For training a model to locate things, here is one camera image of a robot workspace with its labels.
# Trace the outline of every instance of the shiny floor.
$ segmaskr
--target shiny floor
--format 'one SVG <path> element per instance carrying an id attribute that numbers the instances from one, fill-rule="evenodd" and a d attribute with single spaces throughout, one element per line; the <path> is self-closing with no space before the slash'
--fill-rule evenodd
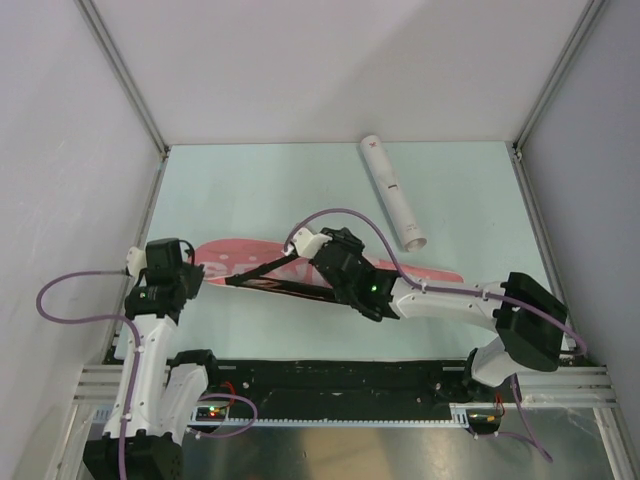
<path id="1" fill-rule="evenodd" d="M 591 410 L 529 415 L 553 464 L 518 441 L 457 429 L 255 428 L 187 436 L 185 480 L 613 479 Z M 502 429 L 525 433 L 514 411 Z"/>

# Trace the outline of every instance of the white wall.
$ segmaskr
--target white wall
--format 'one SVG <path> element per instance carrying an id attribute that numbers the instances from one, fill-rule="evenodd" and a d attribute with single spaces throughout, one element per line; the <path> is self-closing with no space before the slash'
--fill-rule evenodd
<path id="1" fill-rule="evenodd" d="M 640 449 L 640 2 L 617 0 L 524 149 L 570 306 Z"/>
<path id="2" fill-rule="evenodd" d="M 105 333 L 48 324 L 36 293 L 65 272 L 122 266 L 158 157 L 71 0 L 0 2 L 0 64 L 0 478 L 9 478 L 33 431 L 55 427 Z M 71 283 L 47 305 L 63 316 L 111 312 L 119 286 Z M 24 458 L 26 478 L 43 478 L 33 469 L 42 462 Z"/>
<path id="3" fill-rule="evenodd" d="M 512 140 L 587 0 L 97 0 L 170 144 Z"/>

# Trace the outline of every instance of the light blue tabletop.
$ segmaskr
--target light blue tabletop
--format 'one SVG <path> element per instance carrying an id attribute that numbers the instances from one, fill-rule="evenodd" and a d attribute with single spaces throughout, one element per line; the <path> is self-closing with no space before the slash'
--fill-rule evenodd
<path id="1" fill-rule="evenodd" d="M 428 238 L 419 252 L 399 253 L 403 263 L 453 270 L 470 283 L 523 271 L 548 285 L 504 143 L 385 147 Z M 280 242 L 298 221 L 329 207 L 369 216 L 400 252 L 356 144 L 176 146 L 148 239 L 180 237 L 196 247 L 230 237 Z M 313 226 L 349 227 L 366 253 L 387 258 L 356 218 L 333 215 Z M 211 348 L 218 358 L 443 359 L 466 358 L 493 337 L 455 319 L 375 323 L 346 306 L 203 284 L 171 350 Z"/>

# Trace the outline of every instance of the white 3d printed part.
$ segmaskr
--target white 3d printed part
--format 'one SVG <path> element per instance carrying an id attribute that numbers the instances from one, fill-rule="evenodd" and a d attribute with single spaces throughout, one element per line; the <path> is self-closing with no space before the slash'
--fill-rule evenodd
<path id="1" fill-rule="evenodd" d="M 417 252 L 427 244 L 427 239 L 409 207 L 382 141 L 376 135 L 369 135 L 360 142 L 360 149 L 376 181 L 400 243 L 405 250 Z"/>

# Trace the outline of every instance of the gray wall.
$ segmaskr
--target gray wall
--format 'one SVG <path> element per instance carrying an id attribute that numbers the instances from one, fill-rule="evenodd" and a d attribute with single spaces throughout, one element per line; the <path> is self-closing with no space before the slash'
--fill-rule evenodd
<path id="1" fill-rule="evenodd" d="M 158 157 L 71 0 L 0 2 L 0 65 L 0 478 L 20 465 L 31 480 L 106 327 L 49 324 L 36 293 L 62 273 L 121 268 Z M 70 282 L 46 304 L 111 312 L 119 287 Z"/>
<path id="2" fill-rule="evenodd" d="M 640 2 L 613 0 L 524 156 L 591 354 L 640 448 Z"/>

